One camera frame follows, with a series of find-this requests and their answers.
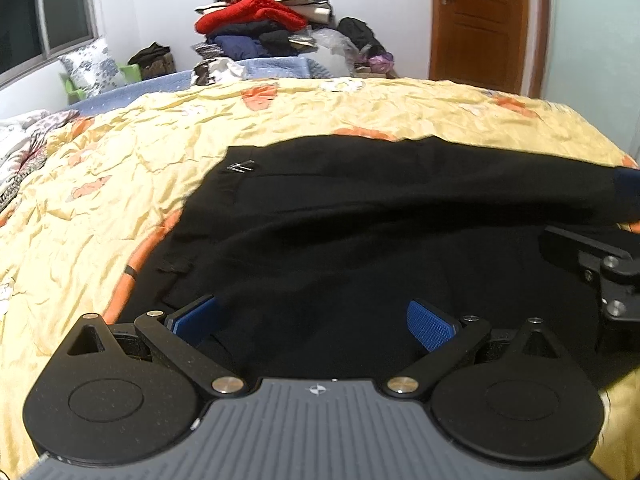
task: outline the garment logo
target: garment logo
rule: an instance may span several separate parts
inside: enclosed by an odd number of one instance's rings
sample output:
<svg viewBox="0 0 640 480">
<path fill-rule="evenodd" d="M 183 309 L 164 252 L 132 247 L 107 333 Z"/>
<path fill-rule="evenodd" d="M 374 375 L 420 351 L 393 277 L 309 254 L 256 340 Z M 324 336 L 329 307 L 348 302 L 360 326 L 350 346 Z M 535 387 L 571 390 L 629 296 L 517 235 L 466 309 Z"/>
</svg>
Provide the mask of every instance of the garment logo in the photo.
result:
<svg viewBox="0 0 640 480">
<path fill-rule="evenodd" d="M 329 391 L 327 388 L 322 386 L 322 384 L 314 384 L 312 387 L 307 388 L 307 390 L 314 394 L 316 397 L 319 397 L 320 395 Z"/>
</svg>

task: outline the black circular cover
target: black circular cover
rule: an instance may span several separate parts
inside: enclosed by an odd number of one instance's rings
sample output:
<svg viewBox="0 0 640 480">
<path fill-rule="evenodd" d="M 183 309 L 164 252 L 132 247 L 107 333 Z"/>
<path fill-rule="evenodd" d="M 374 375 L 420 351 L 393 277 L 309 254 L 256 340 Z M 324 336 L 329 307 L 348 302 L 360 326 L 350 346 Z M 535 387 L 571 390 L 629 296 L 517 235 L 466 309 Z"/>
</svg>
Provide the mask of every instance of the black circular cover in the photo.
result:
<svg viewBox="0 0 640 480">
<path fill-rule="evenodd" d="M 38 379 L 23 411 L 37 449 L 89 465 L 130 463 L 168 447 L 197 418 L 196 392 L 179 373 L 101 357 L 74 356 Z"/>
<path fill-rule="evenodd" d="M 431 397 L 436 421 L 457 443 L 520 465 L 568 462 L 594 446 L 604 409 L 581 370 L 521 356 L 462 368 Z"/>
</svg>

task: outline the door panel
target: door panel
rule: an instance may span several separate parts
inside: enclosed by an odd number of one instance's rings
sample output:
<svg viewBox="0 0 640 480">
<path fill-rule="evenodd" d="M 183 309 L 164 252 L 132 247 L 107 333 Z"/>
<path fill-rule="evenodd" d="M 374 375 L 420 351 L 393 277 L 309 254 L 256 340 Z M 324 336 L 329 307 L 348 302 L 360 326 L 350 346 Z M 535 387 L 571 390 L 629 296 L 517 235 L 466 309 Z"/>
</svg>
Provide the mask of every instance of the door panel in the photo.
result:
<svg viewBox="0 0 640 480">
<path fill-rule="evenodd" d="M 431 79 L 520 92 L 528 0 L 434 0 Z"/>
</svg>

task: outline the yellow blanket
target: yellow blanket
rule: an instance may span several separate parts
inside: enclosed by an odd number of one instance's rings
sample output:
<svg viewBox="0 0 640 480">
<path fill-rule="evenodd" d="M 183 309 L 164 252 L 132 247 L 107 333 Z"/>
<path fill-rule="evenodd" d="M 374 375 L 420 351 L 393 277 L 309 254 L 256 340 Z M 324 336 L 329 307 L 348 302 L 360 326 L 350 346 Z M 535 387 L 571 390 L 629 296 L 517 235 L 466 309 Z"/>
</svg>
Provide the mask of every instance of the yellow blanket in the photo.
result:
<svg viewBox="0 0 640 480">
<path fill-rule="evenodd" d="M 449 82 L 281 79 L 149 94 L 49 139 L 0 228 L 0 469 L 36 460 L 22 424 L 31 385 L 76 319 L 101 313 L 128 257 L 233 144 L 340 133 L 551 153 L 610 166 L 625 157 L 570 108 Z M 612 387 L 594 454 L 615 479 L 640 470 L 640 373 Z"/>
</svg>

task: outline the silver bolt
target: silver bolt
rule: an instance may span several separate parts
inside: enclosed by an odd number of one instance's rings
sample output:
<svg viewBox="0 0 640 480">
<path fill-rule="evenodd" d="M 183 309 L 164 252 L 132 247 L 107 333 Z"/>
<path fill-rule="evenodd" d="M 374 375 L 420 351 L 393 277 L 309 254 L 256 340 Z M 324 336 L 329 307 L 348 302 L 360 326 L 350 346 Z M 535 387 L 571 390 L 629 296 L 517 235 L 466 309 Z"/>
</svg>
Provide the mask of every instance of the silver bolt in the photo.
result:
<svg viewBox="0 0 640 480">
<path fill-rule="evenodd" d="M 609 267 L 609 269 L 614 269 L 620 263 L 615 256 L 606 256 L 603 260 L 605 267 Z"/>
<path fill-rule="evenodd" d="M 619 317 L 626 312 L 626 305 L 622 301 L 613 300 L 607 305 L 607 312 L 613 317 Z"/>
<path fill-rule="evenodd" d="M 418 389 L 418 381 L 411 377 L 393 377 L 386 386 L 396 394 L 412 394 Z"/>
<path fill-rule="evenodd" d="M 220 377 L 211 383 L 211 387 L 220 394 L 234 394 L 244 388 L 244 381 L 237 377 Z"/>
</svg>

